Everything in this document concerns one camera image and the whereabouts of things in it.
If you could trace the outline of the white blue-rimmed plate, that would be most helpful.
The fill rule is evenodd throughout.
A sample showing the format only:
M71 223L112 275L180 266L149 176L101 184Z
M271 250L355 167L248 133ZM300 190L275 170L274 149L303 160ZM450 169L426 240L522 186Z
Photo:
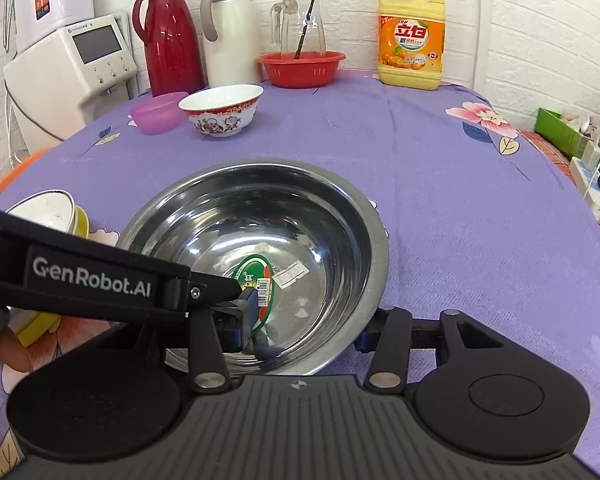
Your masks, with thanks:
M11 206L7 213L67 234L76 226L76 202L64 190L37 192Z

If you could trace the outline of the stainless steel bowl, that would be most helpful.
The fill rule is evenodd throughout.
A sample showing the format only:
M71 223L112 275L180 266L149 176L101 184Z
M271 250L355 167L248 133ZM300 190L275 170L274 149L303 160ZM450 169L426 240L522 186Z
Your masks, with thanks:
M234 278L265 311L233 375L313 375L353 344L380 305L388 234L346 179L306 162L247 160L192 174L158 193L119 247Z

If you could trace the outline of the purple plastic bowl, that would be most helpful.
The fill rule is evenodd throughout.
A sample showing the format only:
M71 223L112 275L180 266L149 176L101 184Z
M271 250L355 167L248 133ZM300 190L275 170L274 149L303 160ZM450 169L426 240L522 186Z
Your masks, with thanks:
M143 134L160 134L176 128L187 118L178 106L186 96L186 92L171 92L140 102L130 110L129 125Z

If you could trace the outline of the white red patterned bowl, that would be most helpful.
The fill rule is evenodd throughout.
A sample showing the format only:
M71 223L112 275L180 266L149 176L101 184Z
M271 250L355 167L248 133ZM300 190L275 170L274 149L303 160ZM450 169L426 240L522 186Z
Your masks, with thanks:
M228 84L186 96L178 108L198 132L225 138L251 124L263 92L258 84Z

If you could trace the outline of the white water dispenser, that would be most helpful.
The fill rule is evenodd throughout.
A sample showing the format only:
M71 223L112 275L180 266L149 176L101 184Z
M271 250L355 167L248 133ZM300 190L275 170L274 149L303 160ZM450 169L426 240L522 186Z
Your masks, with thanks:
M4 67L28 152L49 150L130 99L137 74L112 15L55 30Z

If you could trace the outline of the white power strip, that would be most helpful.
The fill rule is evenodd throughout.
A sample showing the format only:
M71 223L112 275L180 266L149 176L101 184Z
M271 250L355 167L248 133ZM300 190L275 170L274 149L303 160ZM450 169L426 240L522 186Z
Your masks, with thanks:
M588 171L582 160L577 157L570 160L569 172L578 192L582 195L596 222L600 225L600 187L597 184L597 179L592 177L592 172Z

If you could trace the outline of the green box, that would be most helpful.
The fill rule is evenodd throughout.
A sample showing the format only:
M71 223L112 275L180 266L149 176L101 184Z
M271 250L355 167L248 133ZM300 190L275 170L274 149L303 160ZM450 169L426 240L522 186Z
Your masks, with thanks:
M534 131L568 158L581 158L590 140L562 121L562 115L543 107L538 109Z

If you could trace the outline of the red plastic basket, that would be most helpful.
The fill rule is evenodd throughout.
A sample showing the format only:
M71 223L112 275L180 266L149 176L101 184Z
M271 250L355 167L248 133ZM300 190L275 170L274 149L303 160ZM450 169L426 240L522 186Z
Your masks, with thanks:
M339 63L346 56L337 51L308 51L300 58L269 53L258 57L271 84L279 88L307 89L320 88L331 84L335 78Z

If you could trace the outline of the red thermos jug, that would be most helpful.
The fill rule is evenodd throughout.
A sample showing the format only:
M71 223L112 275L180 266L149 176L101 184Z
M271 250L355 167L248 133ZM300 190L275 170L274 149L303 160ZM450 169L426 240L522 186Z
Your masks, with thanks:
M144 45L153 96L204 88L198 37L185 0L136 0L131 18Z

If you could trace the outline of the yellow detergent bottle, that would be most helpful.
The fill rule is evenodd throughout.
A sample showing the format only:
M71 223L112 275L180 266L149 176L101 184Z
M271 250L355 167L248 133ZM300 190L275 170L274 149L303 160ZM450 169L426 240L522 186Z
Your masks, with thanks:
M379 80L436 90L442 81L445 0L378 0Z

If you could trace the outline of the white thermos jug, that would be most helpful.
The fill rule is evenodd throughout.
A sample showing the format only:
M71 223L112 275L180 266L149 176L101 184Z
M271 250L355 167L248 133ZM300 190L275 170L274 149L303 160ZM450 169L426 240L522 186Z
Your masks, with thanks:
M209 86L258 84L260 32L251 0L201 0L200 18Z

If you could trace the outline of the black stirring stick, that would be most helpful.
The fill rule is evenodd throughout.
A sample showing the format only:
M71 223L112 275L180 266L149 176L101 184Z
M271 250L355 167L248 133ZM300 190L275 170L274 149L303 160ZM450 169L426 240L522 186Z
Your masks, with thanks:
M295 60L298 60L301 56L304 40L306 39L306 32L308 31L309 24L310 24L310 21L312 18L312 11L314 8L314 3L315 3L315 0L310 0L308 10L306 11L306 17L304 18L304 21L303 21L302 32L301 32L301 35L300 35L300 38L298 41L298 46L297 46L296 52L294 52Z

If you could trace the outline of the glass pitcher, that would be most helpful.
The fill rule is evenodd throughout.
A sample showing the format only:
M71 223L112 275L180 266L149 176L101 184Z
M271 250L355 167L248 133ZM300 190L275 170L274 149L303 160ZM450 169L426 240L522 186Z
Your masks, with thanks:
M302 32L310 0L280 0L271 8L272 41L283 56L293 56ZM312 18L301 53L326 51L326 38L320 0L315 0Z

